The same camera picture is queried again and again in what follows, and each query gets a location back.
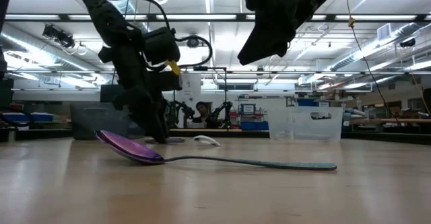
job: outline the purple spoon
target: purple spoon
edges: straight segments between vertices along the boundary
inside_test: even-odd
[[[230,163],[242,163],[249,165],[257,165],[270,168],[281,168],[289,170],[336,170],[337,165],[334,163],[285,163],[285,162],[272,162],[272,161],[254,161],[245,159],[229,159],[224,157],[209,157],[209,156],[180,156],[171,157],[169,159],[163,158],[156,151],[147,148],[145,145],[132,141],[126,137],[110,133],[105,130],[97,130],[96,136],[103,143],[107,144],[112,150],[118,154],[129,158],[133,161],[147,165],[163,164],[169,161],[180,159],[206,159],[214,161],[225,161]]]

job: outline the plastic container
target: plastic container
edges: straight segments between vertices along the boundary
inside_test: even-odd
[[[334,140],[341,139],[343,108],[295,106],[270,110],[271,139]]]
[[[256,122],[241,122],[242,130],[256,130]]]
[[[111,103],[71,105],[72,137],[76,140],[96,139],[95,130],[128,137],[130,121],[126,110],[115,110]]]

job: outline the white box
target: white box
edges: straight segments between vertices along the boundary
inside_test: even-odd
[[[287,107],[283,110],[268,111],[268,119],[271,139],[339,141],[343,124],[343,108]]]

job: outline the pipe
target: pipe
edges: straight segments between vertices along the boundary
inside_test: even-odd
[[[93,66],[90,63],[87,63],[77,57],[72,55],[68,55],[67,53],[43,42],[33,36],[30,36],[19,29],[14,28],[8,24],[5,24],[3,27],[3,31],[1,33],[1,37],[4,40],[7,40],[10,44],[15,45],[17,47],[25,48],[27,51],[33,53],[41,53],[41,56],[44,56],[44,59],[51,59],[53,61],[63,61],[68,65],[74,66],[75,68],[81,69],[83,71],[100,70],[98,67]]]

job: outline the desk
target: desk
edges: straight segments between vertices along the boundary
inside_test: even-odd
[[[217,139],[150,145],[200,154],[333,161],[336,172],[270,170],[203,160],[141,166],[97,141],[0,145],[2,223],[429,223],[431,148],[341,140]]]

